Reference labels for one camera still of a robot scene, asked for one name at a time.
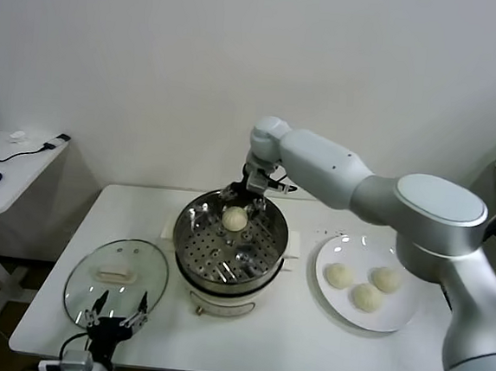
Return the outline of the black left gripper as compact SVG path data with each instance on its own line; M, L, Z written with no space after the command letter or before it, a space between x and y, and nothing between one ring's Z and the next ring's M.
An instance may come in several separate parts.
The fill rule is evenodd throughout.
M120 342L133 336L132 329L140 329L147 320L148 293L145 292L139 301L138 309L128 318L100 317L100 313L108 299L108 291L98 297L89 310L85 310L85 321L90 346L87 348L93 357L112 358Z

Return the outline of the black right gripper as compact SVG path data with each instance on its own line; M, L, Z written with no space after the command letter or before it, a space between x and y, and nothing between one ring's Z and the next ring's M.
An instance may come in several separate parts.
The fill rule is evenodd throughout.
M242 179L239 182L230 183L219 191L217 205L221 212L233 205L244 206L248 204L249 217L257 217L266 212L267 200L265 197L258 197L255 192L248 190L248 176L248 169L246 165L243 165Z

